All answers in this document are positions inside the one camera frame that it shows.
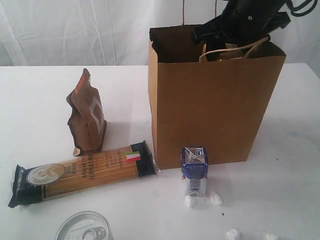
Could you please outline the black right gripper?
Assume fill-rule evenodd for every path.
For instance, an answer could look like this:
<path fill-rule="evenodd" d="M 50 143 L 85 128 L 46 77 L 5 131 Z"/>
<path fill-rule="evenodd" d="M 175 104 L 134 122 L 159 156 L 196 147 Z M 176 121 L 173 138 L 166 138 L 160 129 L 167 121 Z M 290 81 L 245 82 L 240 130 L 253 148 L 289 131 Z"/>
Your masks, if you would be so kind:
<path fill-rule="evenodd" d="M 284 4 L 283 0 L 230 0 L 221 15 L 192 29 L 191 40 L 195 45 L 253 43 L 291 22 L 288 13 L 280 11 Z"/>

